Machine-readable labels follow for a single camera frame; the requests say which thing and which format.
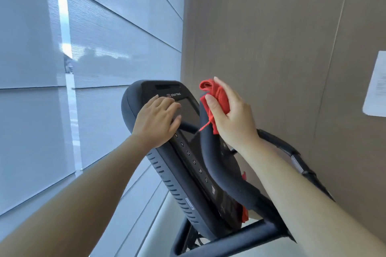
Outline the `person's left hand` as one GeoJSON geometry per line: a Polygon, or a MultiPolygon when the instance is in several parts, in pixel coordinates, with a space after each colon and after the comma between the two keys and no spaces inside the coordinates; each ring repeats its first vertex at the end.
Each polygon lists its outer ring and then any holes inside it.
{"type": "Polygon", "coordinates": [[[132,136],[137,138],[146,150],[160,147],[171,139],[169,137],[169,116],[176,116],[181,104],[176,102],[176,113],[167,113],[163,110],[165,98],[159,97],[150,108],[147,108],[146,103],[136,117],[132,136]]]}

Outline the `person's right hand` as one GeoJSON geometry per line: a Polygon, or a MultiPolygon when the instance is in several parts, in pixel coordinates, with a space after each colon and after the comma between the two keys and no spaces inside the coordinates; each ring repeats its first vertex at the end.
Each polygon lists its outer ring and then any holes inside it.
{"type": "Polygon", "coordinates": [[[227,144],[246,157],[248,152],[253,152],[258,146],[260,140],[251,107],[224,81],[216,76],[214,80],[224,88],[230,103],[230,112],[227,114],[229,119],[216,122],[219,134],[227,144]]]}

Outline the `red cleaning cloth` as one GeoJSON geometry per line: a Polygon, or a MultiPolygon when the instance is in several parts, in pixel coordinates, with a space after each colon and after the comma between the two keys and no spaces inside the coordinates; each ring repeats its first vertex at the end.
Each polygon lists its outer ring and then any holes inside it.
{"type": "Polygon", "coordinates": [[[203,131],[209,125],[213,127],[213,134],[219,135],[215,117],[208,106],[205,96],[210,94],[218,102],[219,108],[224,113],[224,117],[230,112],[229,99],[224,88],[215,82],[214,79],[203,80],[200,82],[200,90],[204,91],[204,94],[200,97],[200,106],[203,107],[204,111],[200,111],[200,114],[207,115],[207,119],[204,119],[204,123],[199,129],[199,132],[203,131]]]}

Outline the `person's left forearm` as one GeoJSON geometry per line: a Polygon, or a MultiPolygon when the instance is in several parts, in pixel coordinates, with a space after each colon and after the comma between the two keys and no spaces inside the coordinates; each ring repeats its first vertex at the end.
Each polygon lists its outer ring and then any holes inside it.
{"type": "Polygon", "coordinates": [[[152,147],[131,135],[0,242],[0,257],[89,257],[152,147]]]}

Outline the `person's right forearm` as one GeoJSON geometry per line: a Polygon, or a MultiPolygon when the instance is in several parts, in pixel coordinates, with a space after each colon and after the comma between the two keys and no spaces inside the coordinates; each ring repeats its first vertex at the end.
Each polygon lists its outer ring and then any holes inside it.
{"type": "Polygon", "coordinates": [[[235,149],[255,171],[308,257],[386,257],[386,244],[259,138],[235,149]]]}

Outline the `black treadmill console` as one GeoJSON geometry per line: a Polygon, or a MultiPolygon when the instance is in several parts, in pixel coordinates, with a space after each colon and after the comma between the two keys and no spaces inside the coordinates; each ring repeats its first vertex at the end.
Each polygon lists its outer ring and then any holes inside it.
{"type": "MultiPolygon", "coordinates": [[[[191,130],[201,127],[199,103],[181,82],[138,80],[128,86],[121,102],[122,117],[131,133],[140,109],[155,95],[180,103],[176,115],[181,114],[182,123],[191,130]]],[[[147,158],[201,235],[215,240],[241,229],[243,206],[209,175],[197,131],[176,131],[167,143],[152,149],[147,158]]]]}

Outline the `grey window blind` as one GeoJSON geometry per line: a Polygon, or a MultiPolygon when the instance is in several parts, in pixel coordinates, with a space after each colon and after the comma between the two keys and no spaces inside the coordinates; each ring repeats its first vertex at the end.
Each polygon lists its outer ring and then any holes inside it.
{"type": "Polygon", "coordinates": [[[0,215],[75,172],[57,0],[0,0],[0,215]]]}
{"type": "Polygon", "coordinates": [[[138,80],[180,80],[184,0],[67,0],[83,172],[129,135],[121,100],[138,80]]]}

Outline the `white paper notice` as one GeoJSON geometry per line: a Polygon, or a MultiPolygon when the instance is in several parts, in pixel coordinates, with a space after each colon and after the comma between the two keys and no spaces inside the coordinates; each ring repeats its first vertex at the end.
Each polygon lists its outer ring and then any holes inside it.
{"type": "Polygon", "coordinates": [[[379,51],[365,96],[362,112],[386,117],[386,51],[379,51]]]}

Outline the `black treadmill frame bar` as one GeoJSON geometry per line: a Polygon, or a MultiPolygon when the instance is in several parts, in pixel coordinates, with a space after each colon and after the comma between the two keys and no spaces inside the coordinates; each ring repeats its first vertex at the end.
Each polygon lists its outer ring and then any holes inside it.
{"type": "Polygon", "coordinates": [[[289,232],[277,229],[263,219],[241,228],[239,231],[206,244],[196,245],[195,241],[203,237],[186,218],[174,244],[170,257],[230,257],[279,238],[288,237],[295,242],[289,232]]]}

